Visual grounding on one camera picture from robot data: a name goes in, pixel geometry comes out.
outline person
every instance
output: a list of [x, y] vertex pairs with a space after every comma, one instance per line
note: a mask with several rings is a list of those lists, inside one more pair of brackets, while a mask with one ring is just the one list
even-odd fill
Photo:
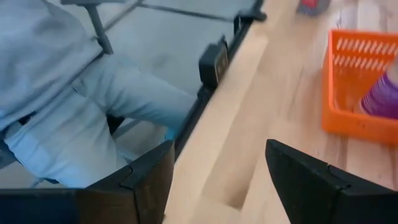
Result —
[[80, 21], [46, 0], [0, 0], [0, 131], [36, 177], [87, 187], [127, 163], [106, 115], [177, 132], [196, 97], [101, 55]]

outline purple object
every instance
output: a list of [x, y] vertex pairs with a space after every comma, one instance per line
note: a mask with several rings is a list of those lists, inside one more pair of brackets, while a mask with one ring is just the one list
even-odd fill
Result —
[[398, 119], [398, 87], [390, 81], [387, 73], [361, 100], [361, 107], [370, 115]]
[[317, 16], [329, 8], [331, 0], [301, 0], [297, 12], [308, 16]]

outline red object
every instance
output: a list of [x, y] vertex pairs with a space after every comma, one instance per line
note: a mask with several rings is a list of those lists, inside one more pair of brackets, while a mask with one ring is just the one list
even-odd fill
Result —
[[301, 4], [303, 4], [307, 7], [317, 7], [318, 0], [301, 0]]

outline wooden plank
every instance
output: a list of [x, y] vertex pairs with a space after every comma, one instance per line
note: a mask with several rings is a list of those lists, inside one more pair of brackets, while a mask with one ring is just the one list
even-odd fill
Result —
[[164, 223], [187, 223], [193, 215], [267, 44], [261, 25], [254, 24], [175, 165]]
[[206, 197], [199, 199], [191, 224], [238, 224], [240, 212]]

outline black clip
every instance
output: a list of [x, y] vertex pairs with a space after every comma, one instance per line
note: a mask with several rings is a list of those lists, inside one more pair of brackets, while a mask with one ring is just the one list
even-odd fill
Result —
[[252, 21], [264, 22], [265, 20], [267, 20], [267, 14], [261, 12], [259, 9], [240, 10], [234, 19], [234, 34], [240, 30], [242, 23], [250, 23]]

